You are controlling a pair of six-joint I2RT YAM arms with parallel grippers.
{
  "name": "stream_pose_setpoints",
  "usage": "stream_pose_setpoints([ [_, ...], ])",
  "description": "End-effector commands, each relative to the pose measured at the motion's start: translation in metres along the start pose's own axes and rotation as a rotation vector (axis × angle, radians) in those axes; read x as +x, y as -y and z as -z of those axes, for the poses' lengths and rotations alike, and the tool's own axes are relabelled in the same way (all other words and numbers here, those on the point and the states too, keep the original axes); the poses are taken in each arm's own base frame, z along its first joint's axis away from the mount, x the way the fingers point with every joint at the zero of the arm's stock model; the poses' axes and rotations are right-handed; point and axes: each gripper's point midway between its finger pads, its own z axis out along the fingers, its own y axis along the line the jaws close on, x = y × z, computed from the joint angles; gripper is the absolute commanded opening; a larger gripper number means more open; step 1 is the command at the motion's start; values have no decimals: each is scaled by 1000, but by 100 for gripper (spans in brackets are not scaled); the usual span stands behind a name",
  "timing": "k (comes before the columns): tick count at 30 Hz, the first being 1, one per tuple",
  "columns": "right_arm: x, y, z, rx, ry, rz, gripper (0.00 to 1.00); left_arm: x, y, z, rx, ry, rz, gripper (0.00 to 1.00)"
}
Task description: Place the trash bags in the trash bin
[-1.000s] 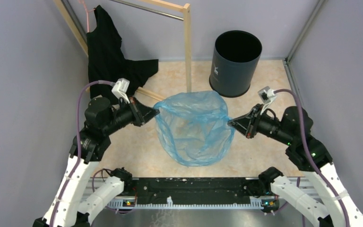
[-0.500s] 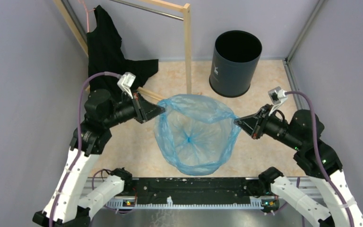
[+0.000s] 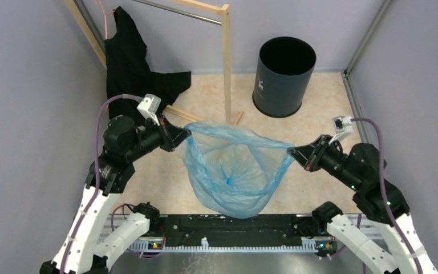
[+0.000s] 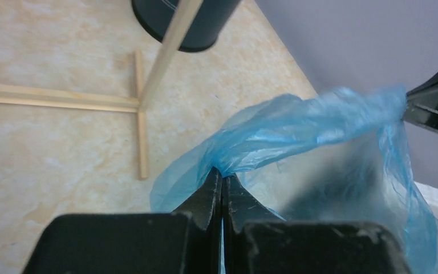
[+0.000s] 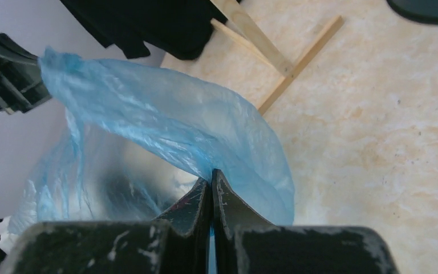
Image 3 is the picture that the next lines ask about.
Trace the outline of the blue plastic trash bag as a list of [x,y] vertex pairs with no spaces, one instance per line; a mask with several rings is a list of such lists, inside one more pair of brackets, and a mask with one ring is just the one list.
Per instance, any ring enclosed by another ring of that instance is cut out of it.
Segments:
[[236,219],[258,215],[294,159],[290,143],[214,121],[189,123],[182,161],[199,202]]

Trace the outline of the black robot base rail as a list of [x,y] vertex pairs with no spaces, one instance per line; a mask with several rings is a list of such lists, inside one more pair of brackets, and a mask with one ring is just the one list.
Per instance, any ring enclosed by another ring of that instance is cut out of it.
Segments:
[[160,252],[336,253],[338,242],[310,215],[263,214],[248,219],[223,215],[162,215],[130,249]]

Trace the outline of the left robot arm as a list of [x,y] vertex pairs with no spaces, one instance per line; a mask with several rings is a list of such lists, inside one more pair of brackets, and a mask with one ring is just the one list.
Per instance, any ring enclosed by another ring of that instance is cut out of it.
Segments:
[[42,264],[40,273],[109,273],[136,239],[158,233],[159,210],[150,203],[140,203],[122,225],[100,239],[112,206],[135,173],[133,163],[157,148],[172,152],[192,134],[172,125],[163,115],[158,121],[155,124],[147,119],[143,130],[127,116],[108,122],[103,151],[90,166],[67,239],[55,257]]

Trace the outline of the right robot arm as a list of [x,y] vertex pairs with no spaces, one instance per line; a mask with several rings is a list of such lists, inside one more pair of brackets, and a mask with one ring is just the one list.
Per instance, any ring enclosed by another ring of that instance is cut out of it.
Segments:
[[380,178],[379,150],[368,143],[355,144],[349,153],[330,135],[321,135],[287,153],[306,171],[324,170],[354,191],[353,202],[382,236],[382,248],[349,221],[333,202],[312,212],[311,226],[350,249],[372,273],[437,273],[416,233],[410,208],[402,192]]

